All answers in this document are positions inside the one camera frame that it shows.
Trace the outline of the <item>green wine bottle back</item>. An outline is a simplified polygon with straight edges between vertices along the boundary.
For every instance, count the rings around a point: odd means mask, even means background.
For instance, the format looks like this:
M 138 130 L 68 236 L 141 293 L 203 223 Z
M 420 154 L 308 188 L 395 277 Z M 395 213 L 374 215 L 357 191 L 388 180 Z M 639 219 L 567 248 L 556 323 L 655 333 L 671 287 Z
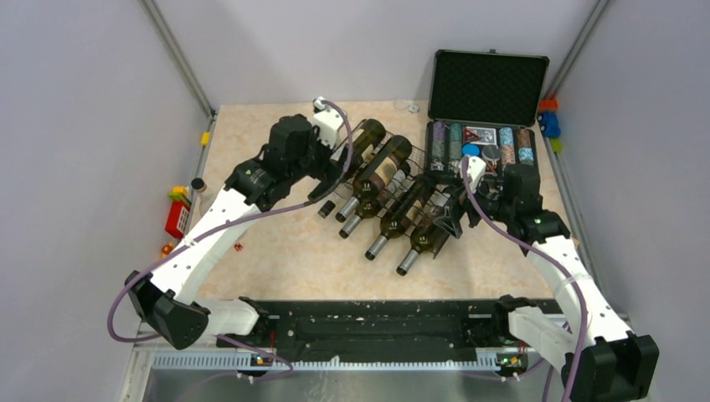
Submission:
M 437 226 L 434 221 L 444 214 L 445 205 L 454 190 L 454 186 L 448 186 L 433 195 L 424 215 L 410 236 L 410 249 L 396 269 L 398 275 L 406 276 L 420 255 L 425 253 L 436 255 L 448 239 L 449 233 Z

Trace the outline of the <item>green wine bottle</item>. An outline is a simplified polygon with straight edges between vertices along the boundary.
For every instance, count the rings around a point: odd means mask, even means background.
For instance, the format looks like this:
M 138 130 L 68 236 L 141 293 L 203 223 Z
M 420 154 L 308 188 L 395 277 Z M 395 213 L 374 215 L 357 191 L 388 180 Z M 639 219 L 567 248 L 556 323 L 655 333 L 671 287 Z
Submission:
M 385 204 L 386 202 L 379 198 L 361 202 L 356 207 L 353 216 L 339 230 L 340 237 L 347 239 L 365 219 L 375 218 Z
M 352 196 L 336 213 L 336 221 L 344 222 L 361 202 L 376 198 L 407 162 L 412 149 L 411 142 L 404 136 L 389 138 L 373 160 L 353 179 Z
M 449 233 L 437 226 L 434 221 L 444 214 L 445 205 L 454 190 L 454 186 L 448 186 L 433 195 L 424 215 L 410 236 L 410 249 L 396 269 L 398 275 L 406 276 L 420 255 L 425 253 L 436 255 L 448 239 Z
M 364 254 L 368 260 L 374 260 L 390 240 L 405 234 L 435 191 L 435 187 L 436 179 L 431 174 L 422 173 L 414 178 L 381 218 L 379 235 Z

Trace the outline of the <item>green wine bottle front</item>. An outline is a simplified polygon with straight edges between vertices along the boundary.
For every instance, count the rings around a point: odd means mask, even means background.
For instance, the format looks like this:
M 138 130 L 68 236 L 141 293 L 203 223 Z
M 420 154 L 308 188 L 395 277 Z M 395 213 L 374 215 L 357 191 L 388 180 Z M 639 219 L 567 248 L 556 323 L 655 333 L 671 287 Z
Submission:
M 361 202 L 356 207 L 353 216 L 339 230 L 340 237 L 347 239 L 365 219 L 375 218 L 385 204 L 386 202 L 379 198 Z

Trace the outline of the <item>dark bottle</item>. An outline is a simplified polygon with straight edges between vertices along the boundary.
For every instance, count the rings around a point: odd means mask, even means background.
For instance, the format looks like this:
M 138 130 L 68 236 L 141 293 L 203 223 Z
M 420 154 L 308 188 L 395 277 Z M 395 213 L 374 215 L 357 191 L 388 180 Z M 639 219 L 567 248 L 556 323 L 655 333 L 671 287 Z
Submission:
M 376 119 L 365 120 L 354 132 L 354 155 L 343 179 L 349 179 L 360 166 L 372 155 L 375 148 L 385 138 L 384 125 Z

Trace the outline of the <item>black wire wine rack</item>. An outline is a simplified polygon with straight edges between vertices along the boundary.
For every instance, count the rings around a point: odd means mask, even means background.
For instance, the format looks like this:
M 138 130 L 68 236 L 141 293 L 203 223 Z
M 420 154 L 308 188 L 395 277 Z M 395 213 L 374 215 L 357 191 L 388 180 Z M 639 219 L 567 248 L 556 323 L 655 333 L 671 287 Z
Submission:
M 353 179 L 373 160 L 375 155 L 381 150 L 381 148 L 384 146 L 384 144 L 388 141 L 389 138 L 393 137 L 395 135 L 390 135 L 386 132 L 385 138 L 379 143 L 379 145 L 375 148 L 373 151 L 372 155 L 360 166 L 360 168 L 352 175 L 352 181 L 351 181 L 351 189 L 352 189 L 352 182 Z M 403 166 L 395 173 L 394 178 L 392 179 L 391 183 L 386 186 L 386 188 L 376 197 L 379 199 L 382 199 L 383 201 L 386 202 L 384 205 L 383 209 L 379 212 L 379 214 L 375 217 L 379 219 L 379 223 L 381 218 L 388 212 L 388 209 L 393 205 L 395 199 L 397 199 L 401 193 L 403 193 L 409 185 L 413 182 L 414 178 L 417 175 L 422 174 L 423 172 L 418 172 L 416 170 L 412 170 L 411 166 L 409 165 L 409 159 L 413 155 L 414 152 L 414 146 L 412 145 L 413 149 L 412 152 L 407 159 L 407 162 L 403 164 Z M 429 200 L 426 202 L 424 207 L 422 208 L 422 211 L 418 214 L 416 217 L 415 221 L 411 224 L 409 229 L 405 232 L 405 234 L 408 233 L 410 228 L 417 222 L 420 221 L 423 214 L 424 214 L 424 208 L 427 206 L 427 203 L 429 203 L 435 193 L 438 193 L 437 187 L 439 184 L 436 182 L 436 187 L 435 191 L 432 193 L 431 197 Z M 342 222 L 342 226 L 353 216 L 353 213 L 355 210 L 350 214 L 350 216 Z

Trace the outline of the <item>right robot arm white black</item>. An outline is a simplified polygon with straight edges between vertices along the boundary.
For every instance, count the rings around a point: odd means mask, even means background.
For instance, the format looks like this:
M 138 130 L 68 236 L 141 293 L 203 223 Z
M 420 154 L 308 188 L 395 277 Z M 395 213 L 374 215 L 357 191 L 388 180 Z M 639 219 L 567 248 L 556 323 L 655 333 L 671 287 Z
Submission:
M 536 351 L 559 373 L 564 401 L 646 398 L 659 348 L 651 336 L 636 334 L 607 302 L 568 227 L 544 208 L 538 169 L 515 163 L 491 175 L 479 157 L 463 157 L 455 167 L 462 185 L 435 223 L 459 235 L 457 213 L 465 211 L 472 225 L 484 221 L 519 246 L 552 291 L 567 323 L 561 327 L 526 298 L 504 296 L 493 314 L 493 338 L 502 345 L 520 340 Z

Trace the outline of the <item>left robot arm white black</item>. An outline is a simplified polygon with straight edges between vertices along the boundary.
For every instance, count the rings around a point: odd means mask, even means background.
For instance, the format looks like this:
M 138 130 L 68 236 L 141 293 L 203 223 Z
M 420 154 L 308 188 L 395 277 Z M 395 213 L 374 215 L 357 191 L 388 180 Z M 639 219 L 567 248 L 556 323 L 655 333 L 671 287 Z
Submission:
M 185 238 L 167 256 L 144 271 L 133 271 L 122 293 L 136 314 L 173 348 L 191 347 L 205 335 L 234 333 L 249 346 L 262 344 L 268 323 L 246 302 L 231 307 L 225 319 L 197 300 L 198 288 L 224 254 L 257 220 L 288 212 L 276 204 L 305 177 L 321 181 L 305 202 L 311 205 L 333 190 L 344 178 L 345 162 L 331 161 L 340 142 L 340 130 L 352 144 L 352 127 L 346 114 L 333 109 L 311 118 L 284 116 L 270 129 L 268 142 L 251 159 L 238 164 L 217 192 L 213 204 Z

